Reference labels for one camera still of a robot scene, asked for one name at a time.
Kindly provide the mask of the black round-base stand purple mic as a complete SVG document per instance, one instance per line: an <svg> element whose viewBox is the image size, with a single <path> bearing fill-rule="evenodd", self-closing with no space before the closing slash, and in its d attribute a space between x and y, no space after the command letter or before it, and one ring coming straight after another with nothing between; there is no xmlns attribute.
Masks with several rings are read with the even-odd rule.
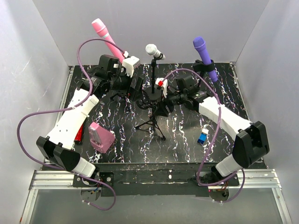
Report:
<svg viewBox="0 0 299 224"><path fill-rule="evenodd" d="M212 61L208 65L204 65L204 63L200 60L196 60L195 63L192 65L192 68L194 72L198 73L201 78L204 78L204 75L208 72L212 71L212 65L214 65L214 62ZM209 90L209 88L205 85L202 84L201 79L191 87L193 90L198 90L198 91L205 91L207 95L213 96L214 94Z"/></svg>

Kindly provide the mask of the red glitter microphone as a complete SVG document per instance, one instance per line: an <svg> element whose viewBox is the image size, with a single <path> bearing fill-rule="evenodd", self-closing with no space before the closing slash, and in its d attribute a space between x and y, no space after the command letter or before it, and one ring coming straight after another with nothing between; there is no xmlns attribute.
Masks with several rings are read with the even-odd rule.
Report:
<svg viewBox="0 0 299 224"><path fill-rule="evenodd" d="M77 132L77 134L76 134L76 136L75 136L75 139L74 139L74 141L75 141L76 143L80 143L80 142L82 142L82 139L83 139L83 132L84 132L84 125L81 125L81 127L79 128L79 130L78 130L78 132Z"/></svg>

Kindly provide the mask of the purple microphone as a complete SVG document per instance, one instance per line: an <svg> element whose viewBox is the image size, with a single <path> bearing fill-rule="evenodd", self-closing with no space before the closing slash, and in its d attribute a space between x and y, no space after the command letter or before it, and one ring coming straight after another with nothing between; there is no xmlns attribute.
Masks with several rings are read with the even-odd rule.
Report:
<svg viewBox="0 0 299 224"><path fill-rule="evenodd" d="M210 55L206 49L205 40L201 36L198 36L198 37L194 38L193 46L194 46L195 50L200 55L205 72L208 73L212 82L216 82L218 80L218 77L217 77L217 74L215 71L215 65L214 65L213 60L210 58Z"/></svg>

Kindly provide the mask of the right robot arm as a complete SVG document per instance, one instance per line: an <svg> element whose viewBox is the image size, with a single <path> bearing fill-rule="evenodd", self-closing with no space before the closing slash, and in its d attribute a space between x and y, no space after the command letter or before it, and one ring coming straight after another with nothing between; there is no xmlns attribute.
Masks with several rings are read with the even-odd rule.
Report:
<svg viewBox="0 0 299 224"><path fill-rule="evenodd" d="M185 105L216 123L216 129L223 129L234 140L232 153L211 168L209 174L196 175L200 186L222 185L242 168L269 153L270 147L265 125L244 119L222 105L215 92L203 91L193 85L193 78L176 79L178 88L171 92L166 78L158 78L155 88L163 93L160 108L171 110L175 105Z"/></svg>

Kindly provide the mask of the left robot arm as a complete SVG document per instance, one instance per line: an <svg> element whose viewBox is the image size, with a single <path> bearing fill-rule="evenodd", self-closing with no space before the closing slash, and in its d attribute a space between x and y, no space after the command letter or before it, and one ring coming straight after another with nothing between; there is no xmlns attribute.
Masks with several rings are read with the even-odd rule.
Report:
<svg viewBox="0 0 299 224"><path fill-rule="evenodd" d="M90 187L99 183L96 167L72 150L73 142L91 110L109 91L118 91L122 96L139 99L143 79L138 79L135 88L131 87L135 68L139 58L129 56L123 61L110 55L102 55L97 66L88 69L88 76L82 78L65 111L46 137L40 136L36 144L43 156L64 168L66 171L83 175L83 181Z"/></svg>

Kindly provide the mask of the black tripod shock-mount stand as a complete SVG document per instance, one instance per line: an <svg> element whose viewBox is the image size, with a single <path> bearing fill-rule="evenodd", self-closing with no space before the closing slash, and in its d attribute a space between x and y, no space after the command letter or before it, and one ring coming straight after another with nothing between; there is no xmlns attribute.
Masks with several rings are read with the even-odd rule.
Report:
<svg viewBox="0 0 299 224"><path fill-rule="evenodd" d="M136 104L142 110L151 109L151 115L149 116L148 121L145 121L142 124L135 126L135 130L139 130L140 127L142 127L143 125L150 125L152 126L153 132L155 132L155 130L157 129L161 133L162 135L160 137L161 140L166 140L165 135L162 133L162 130L159 128L157 123L157 118L158 118L158 115L156 115L156 110L158 106L157 100L154 101L150 100L149 94L145 90L142 90L142 99L136 101Z"/></svg>

